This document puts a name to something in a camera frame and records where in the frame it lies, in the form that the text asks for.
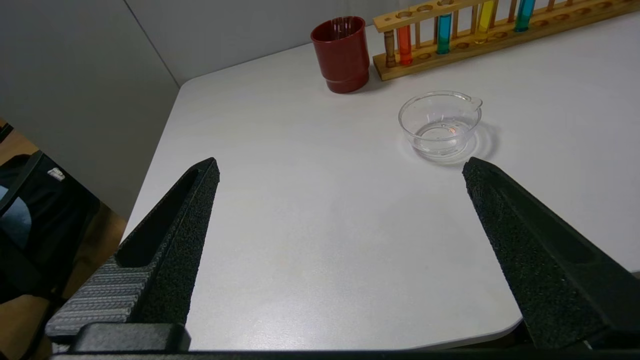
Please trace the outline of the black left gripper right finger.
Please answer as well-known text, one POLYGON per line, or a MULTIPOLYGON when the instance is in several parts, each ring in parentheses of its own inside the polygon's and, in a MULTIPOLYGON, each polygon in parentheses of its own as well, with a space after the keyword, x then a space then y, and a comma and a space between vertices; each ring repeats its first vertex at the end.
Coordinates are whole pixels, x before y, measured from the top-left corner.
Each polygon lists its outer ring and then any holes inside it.
POLYGON ((537 348, 639 348, 638 278, 498 166, 471 157, 462 175, 537 348))

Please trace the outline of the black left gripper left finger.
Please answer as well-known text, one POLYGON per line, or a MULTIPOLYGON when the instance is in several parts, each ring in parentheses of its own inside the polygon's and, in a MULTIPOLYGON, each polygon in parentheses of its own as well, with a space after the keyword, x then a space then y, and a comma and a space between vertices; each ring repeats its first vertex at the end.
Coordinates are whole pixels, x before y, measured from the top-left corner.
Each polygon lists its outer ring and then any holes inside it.
POLYGON ((91 324, 185 325, 219 182, 215 158, 190 166, 51 317, 49 339, 70 345, 91 324))

